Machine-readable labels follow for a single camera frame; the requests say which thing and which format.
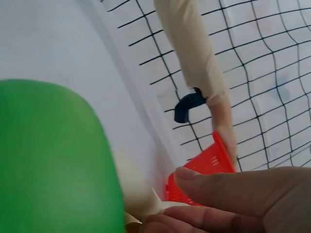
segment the beige fabric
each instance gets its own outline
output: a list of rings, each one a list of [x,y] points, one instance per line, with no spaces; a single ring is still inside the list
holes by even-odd
[[[227,96],[206,26],[196,0],[154,0],[162,27],[173,46],[188,87],[198,87],[208,105]]]

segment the hand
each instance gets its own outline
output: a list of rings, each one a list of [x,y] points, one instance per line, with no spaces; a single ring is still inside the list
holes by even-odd
[[[216,131],[231,159],[234,168],[237,166],[238,146],[232,125],[231,104],[229,98],[225,98],[222,102],[209,106],[212,116],[212,127]]]
[[[172,207],[136,225],[137,231],[142,227],[143,233],[311,232],[310,168],[215,175],[178,168],[175,181],[195,202],[215,209]]]

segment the fingernail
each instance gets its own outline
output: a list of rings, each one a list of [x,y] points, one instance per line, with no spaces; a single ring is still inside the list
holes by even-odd
[[[199,172],[190,170],[188,168],[185,168],[183,166],[179,167],[175,171],[175,176],[179,179],[191,181],[193,180],[197,175],[200,175]]]

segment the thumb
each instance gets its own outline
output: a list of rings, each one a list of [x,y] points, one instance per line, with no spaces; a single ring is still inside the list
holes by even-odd
[[[266,212],[296,187],[307,168],[282,167],[265,171],[201,175],[179,167],[174,175],[178,187],[204,206],[252,217]]]

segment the netting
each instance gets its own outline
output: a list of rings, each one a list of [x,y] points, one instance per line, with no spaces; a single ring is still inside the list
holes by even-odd
[[[189,90],[152,0],[102,0],[149,80],[175,139],[180,164],[212,143],[204,105],[186,124],[173,109]],[[198,0],[230,86],[241,171],[311,166],[311,1]]]

